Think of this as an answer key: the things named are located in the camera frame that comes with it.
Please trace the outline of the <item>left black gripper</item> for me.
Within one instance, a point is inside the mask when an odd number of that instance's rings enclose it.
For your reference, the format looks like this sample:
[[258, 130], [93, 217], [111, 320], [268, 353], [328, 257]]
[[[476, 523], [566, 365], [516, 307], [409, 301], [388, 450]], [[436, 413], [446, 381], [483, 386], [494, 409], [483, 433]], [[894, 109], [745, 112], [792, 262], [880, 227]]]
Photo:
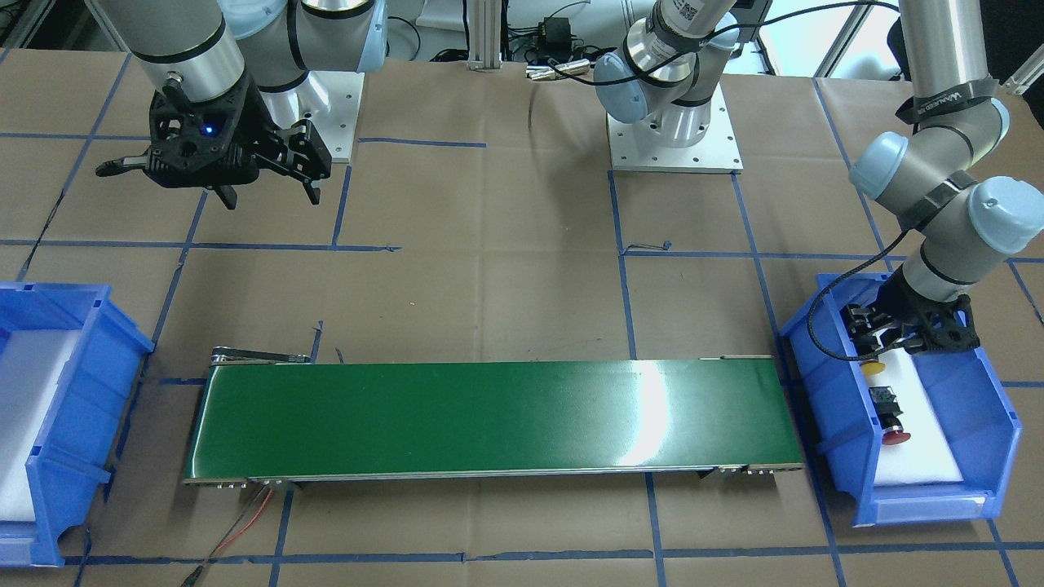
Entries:
[[939, 302], [914, 291], [899, 272], [878, 289], [873, 303], [845, 306], [845, 329], [858, 356], [897, 349], [914, 355], [980, 348], [968, 294]]

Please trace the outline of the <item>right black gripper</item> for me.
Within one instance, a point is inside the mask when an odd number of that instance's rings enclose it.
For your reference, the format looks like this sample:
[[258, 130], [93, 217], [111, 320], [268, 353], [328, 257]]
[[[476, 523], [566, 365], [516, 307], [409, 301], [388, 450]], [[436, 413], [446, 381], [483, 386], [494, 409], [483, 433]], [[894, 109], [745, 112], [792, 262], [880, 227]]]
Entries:
[[310, 119], [280, 130], [256, 83], [242, 75], [219, 97], [192, 101], [186, 85], [169, 75], [148, 112], [150, 144], [138, 156], [96, 167], [97, 177], [140, 170], [164, 188], [214, 189], [227, 210], [237, 208], [235, 185], [256, 181], [262, 167], [300, 182], [311, 205], [332, 170], [332, 156]]

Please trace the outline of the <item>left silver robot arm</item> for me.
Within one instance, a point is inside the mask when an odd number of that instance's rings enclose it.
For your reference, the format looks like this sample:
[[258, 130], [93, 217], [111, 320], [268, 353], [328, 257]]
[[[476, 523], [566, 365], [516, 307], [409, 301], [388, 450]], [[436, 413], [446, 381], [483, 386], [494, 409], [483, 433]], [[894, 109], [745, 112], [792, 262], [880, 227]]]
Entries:
[[[592, 86], [606, 112], [633, 124], [705, 111], [741, 22], [731, 1], [657, 1], [622, 44], [596, 60]], [[812, 299], [809, 338], [821, 353], [865, 363], [894, 350], [977, 348], [969, 290], [1042, 230], [1042, 193], [1010, 177], [977, 181], [971, 167], [1006, 137], [1010, 115], [987, 67], [980, 4], [901, 1], [900, 27], [914, 95], [896, 115], [910, 136], [885, 131], [852, 164], [850, 182], [887, 209], [917, 253], [891, 274], [873, 303], [840, 311], [852, 353], [818, 338], [816, 315], [836, 277]]]

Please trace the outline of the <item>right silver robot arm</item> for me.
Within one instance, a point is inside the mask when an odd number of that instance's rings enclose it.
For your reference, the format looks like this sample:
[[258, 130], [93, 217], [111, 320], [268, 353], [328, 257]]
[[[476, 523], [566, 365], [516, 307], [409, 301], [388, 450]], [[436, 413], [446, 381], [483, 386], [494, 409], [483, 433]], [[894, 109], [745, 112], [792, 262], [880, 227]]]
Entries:
[[150, 142], [97, 177], [140, 171], [212, 191], [228, 210], [262, 170], [312, 204], [332, 171], [323, 130], [340, 123], [321, 73], [365, 74], [387, 58], [384, 1], [104, 1], [101, 11], [155, 85]]

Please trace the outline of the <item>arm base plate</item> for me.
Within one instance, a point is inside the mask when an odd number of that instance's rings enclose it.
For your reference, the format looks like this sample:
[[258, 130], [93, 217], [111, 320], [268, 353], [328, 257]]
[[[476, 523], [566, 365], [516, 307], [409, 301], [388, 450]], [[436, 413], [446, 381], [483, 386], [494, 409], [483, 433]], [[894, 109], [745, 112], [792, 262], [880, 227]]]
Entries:
[[735, 174], [745, 169], [721, 85], [702, 105], [668, 104], [630, 124], [607, 115], [606, 122], [613, 170]]
[[364, 84], [362, 72], [312, 71], [286, 92], [294, 121], [312, 122], [335, 163], [353, 159]]

